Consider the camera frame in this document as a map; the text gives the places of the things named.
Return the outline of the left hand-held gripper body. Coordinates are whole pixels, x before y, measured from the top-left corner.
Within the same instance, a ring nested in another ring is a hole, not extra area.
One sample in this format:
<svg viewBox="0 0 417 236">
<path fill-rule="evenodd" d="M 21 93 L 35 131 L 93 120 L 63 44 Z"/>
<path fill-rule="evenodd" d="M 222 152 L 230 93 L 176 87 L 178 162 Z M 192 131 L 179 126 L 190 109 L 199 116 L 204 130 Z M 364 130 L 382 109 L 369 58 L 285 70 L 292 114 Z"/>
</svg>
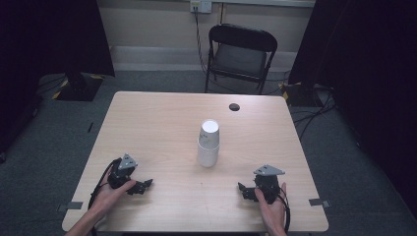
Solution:
<svg viewBox="0 0 417 236">
<path fill-rule="evenodd" d="M 112 189 L 118 189 L 126 182 L 130 181 L 131 174 L 134 172 L 138 163 L 128 154 L 115 159 L 111 164 L 111 171 L 107 177 L 107 183 Z"/>
</svg>

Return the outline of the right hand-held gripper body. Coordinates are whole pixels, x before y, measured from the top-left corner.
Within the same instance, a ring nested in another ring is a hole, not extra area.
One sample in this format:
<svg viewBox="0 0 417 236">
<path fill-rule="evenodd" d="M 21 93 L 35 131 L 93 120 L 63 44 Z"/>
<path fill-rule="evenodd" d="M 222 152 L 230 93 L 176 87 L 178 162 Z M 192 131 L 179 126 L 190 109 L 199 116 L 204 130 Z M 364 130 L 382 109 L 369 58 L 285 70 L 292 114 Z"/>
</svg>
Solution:
<svg viewBox="0 0 417 236">
<path fill-rule="evenodd" d="M 284 171 L 271 165 L 265 164 L 254 171 L 256 188 L 260 189 L 265 201 L 271 205 L 276 199 L 284 202 L 284 198 L 280 195 L 281 187 L 279 186 L 277 176 L 283 175 Z"/>
</svg>

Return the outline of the person's right hand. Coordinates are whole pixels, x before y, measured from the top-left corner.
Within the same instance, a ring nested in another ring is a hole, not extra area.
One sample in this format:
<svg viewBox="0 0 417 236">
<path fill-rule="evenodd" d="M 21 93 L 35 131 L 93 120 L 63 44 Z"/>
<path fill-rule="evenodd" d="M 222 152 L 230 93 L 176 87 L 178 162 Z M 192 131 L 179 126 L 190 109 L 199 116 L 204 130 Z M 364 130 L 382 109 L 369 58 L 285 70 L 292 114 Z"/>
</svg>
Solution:
<svg viewBox="0 0 417 236">
<path fill-rule="evenodd" d="M 266 228 L 273 230 L 283 229 L 285 209 L 282 201 L 277 199 L 273 204 L 269 205 L 259 188 L 255 189 L 255 194 L 259 201 L 261 216 Z"/>
</svg>

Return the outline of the person's left hand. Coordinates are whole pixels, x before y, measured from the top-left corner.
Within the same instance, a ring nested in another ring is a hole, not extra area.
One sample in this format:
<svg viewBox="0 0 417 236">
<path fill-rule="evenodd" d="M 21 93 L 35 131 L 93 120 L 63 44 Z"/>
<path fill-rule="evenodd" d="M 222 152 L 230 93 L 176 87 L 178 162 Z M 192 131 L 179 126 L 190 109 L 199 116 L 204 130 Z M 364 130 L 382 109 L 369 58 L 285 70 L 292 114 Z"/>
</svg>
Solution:
<svg viewBox="0 0 417 236">
<path fill-rule="evenodd" d="M 136 181 L 130 180 L 118 189 L 112 189 L 103 179 L 99 184 L 98 192 L 90 208 L 101 210 L 105 216 L 118 202 L 118 200 L 126 194 L 126 192 L 135 186 Z"/>
</svg>

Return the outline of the white paper cup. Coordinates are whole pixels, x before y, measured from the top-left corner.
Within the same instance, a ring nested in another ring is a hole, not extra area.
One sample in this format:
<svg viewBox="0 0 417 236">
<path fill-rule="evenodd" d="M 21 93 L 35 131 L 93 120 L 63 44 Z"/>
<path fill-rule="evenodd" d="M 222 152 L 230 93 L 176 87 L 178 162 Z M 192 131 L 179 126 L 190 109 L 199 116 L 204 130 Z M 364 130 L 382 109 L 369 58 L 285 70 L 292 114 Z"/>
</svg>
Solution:
<svg viewBox="0 0 417 236">
<path fill-rule="evenodd" d="M 219 141 L 198 140 L 198 163 L 203 167 L 216 165 L 219 154 Z"/>
<path fill-rule="evenodd" d="M 199 144 L 206 149 L 214 149 L 219 146 L 219 125 L 215 120 L 207 119 L 202 123 Z"/>
</svg>

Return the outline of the grey tape strip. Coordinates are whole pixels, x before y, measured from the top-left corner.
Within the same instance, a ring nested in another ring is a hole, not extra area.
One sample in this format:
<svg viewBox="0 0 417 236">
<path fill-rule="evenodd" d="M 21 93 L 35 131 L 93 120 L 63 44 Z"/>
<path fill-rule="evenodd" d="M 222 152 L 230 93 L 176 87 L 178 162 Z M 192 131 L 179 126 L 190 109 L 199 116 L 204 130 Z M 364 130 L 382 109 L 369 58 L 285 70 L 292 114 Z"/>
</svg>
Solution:
<svg viewBox="0 0 417 236">
<path fill-rule="evenodd" d="M 82 202 L 69 202 L 67 204 L 59 205 L 57 210 L 59 212 L 65 212 L 68 209 L 81 209 L 83 206 Z"/>
<path fill-rule="evenodd" d="M 322 206 L 323 208 L 331 207 L 330 201 L 322 199 L 309 199 L 310 206 Z"/>
</svg>

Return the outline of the black stand base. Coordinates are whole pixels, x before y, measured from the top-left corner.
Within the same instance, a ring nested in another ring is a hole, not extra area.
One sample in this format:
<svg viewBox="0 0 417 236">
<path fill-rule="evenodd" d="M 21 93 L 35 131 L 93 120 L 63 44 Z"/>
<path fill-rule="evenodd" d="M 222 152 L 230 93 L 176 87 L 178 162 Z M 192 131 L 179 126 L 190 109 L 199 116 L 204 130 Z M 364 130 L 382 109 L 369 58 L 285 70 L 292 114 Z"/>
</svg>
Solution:
<svg viewBox="0 0 417 236">
<path fill-rule="evenodd" d="M 65 81 L 52 96 L 56 100 L 93 101 L 103 82 L 100 75 L 66 73 Z"/>
<path fill-rule="evenodd" d="M 331 99 L 331 90 L 319 85 L 282 84 L 280 91 L 290 107 L 324 107 Z"/>
</svg>

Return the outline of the black folding chair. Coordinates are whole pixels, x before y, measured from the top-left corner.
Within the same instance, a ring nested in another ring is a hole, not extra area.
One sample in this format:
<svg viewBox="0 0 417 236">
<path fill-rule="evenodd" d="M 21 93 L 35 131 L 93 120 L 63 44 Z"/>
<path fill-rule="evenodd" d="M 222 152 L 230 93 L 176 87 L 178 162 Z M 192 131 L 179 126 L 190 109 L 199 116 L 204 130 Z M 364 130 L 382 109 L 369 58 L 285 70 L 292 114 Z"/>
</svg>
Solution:
<svg viewBox="0 0 417 236">
<path fill-rule="evenodd" d="M 209 51 L 205 91 L 209 77 L 217 75 L 256 83 L 261 94 L 277 40 L 268 31 L 231 24 L 220 24 L 208 32 Z"/>
</svg>

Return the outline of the black curtain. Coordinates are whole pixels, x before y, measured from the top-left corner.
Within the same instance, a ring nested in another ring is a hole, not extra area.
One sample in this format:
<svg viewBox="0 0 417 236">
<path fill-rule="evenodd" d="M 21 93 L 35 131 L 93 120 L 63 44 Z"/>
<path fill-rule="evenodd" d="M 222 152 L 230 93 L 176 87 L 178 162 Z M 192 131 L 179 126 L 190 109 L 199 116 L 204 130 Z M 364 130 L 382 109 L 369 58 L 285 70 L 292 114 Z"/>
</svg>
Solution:
<svg viewBox="0 0 417 236">
<path fill-rule="evenodd" d="M 332 88 L 417 218 L 417 0 L 316 0 L 289 81 Z"/>
<path fill-rule="evenodd" d="M 61 73 L 114 74 L 97 0 L 0 0 L 0 153 Z"/>
</svg>

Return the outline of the white wall socket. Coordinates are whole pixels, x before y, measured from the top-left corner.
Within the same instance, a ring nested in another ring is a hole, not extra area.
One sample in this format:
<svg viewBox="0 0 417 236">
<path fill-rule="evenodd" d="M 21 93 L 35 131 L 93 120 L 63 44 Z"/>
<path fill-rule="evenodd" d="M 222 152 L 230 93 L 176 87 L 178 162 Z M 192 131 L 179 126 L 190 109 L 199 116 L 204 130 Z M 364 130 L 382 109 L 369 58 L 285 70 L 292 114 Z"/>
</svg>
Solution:
<svg viewBox="0 0 417 236">
<path fill-rule="evenodd" d="M 190 12 L 210 14 L 212 2 L 209 0 L 190 0 Z"/>
</svg>

